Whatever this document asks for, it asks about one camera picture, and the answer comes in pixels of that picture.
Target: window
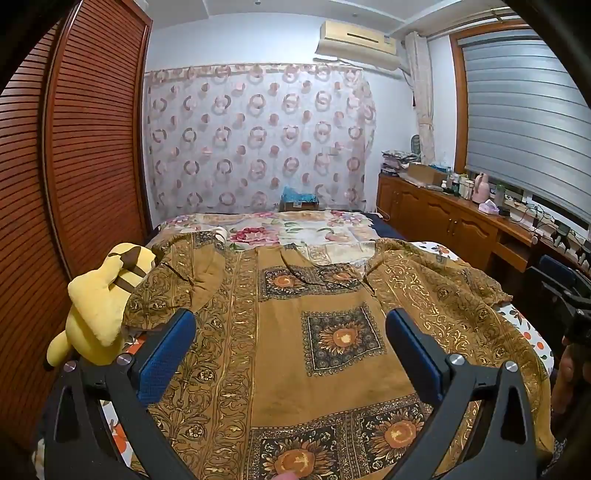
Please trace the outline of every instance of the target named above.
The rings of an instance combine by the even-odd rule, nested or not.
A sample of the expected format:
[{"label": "window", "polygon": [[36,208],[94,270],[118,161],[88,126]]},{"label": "window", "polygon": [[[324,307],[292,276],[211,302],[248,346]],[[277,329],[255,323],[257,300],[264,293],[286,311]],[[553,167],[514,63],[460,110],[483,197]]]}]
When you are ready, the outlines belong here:
[{"label": "window", "polygon": [[466,70],[466,168],[591,222],[591,110],[560,61],[529,28],[457,45]]}]

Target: patterned curtain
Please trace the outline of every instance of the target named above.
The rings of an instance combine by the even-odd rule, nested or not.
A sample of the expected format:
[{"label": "patterned curtain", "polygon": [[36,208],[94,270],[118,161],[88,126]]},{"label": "patterned curtain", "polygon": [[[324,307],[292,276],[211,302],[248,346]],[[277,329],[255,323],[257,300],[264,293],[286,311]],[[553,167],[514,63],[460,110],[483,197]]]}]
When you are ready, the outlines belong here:
[{"label": "patterned curtain", "polygon": [[220,65],[145,82],[150,192],[162,219],[276,210],[285,186],[364,209],[376,121],[360,69]]}]

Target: yellow plush toy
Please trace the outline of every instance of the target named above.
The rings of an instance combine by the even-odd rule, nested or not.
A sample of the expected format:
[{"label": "yellow plush toy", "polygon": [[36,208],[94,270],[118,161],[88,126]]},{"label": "yellow plush toy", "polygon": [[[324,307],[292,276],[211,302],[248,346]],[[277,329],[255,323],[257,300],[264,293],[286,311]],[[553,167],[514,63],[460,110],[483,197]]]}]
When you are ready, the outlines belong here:
[{"label": "yellow plush toy", "polygon": [[155,255],[147,248],[119,244],[97,270],[72,280],[66,329],[51,341],[46,366],[60,365],[72,347],[95,365],[110,364],[124,345],[121,323],[127,300],[154,261]]}]

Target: cabinet door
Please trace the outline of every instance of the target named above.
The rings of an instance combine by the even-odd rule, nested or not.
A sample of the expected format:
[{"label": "cabinet door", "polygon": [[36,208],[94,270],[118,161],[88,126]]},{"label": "cabinet door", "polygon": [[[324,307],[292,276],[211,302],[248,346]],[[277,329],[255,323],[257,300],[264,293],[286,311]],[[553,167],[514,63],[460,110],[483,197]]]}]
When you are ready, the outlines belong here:
[{"label": "cabinet door", "polygon": [[398,199],[398,217],[394,228],[409,242],[422,241],[425,224],[421,190],[413,185],[401,185]]},{"label": "cabinet door", "polygon": [[470,213],[458,211],[451,232],[452,244],[449,248],[474,268],[485,270],[497,229]]},{"label": "cabinet door", "polygon": [[456,216],[455,208],[440,201],[436,197],[428,197],[426,200],[424,215],[424,238],[426,242],[437,242],[451,248],[452,244],[452,226]]},{"label": "cabinet door", "polygon": [[386,216],[390,216],[390,209],[392,207],[392,200],[394,198],[394,188],[391,182],[380,179],[378,187],[378,212]]}]

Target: ceiling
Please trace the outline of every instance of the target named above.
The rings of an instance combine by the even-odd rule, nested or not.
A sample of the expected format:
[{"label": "ceiling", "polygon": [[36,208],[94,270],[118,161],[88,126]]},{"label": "ceiling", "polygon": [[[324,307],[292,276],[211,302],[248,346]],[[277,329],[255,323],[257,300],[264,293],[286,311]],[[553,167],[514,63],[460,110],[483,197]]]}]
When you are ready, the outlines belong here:
[{"label": "ceiling", "polygon": [[445,17],[444,11],[455,16],[501,5],[502,0],[148,0],[147,13],[154,28],[212,15],[263,12],[314,15],[395,34],[412,30],[417,22],[424,24],[426,18]]}]

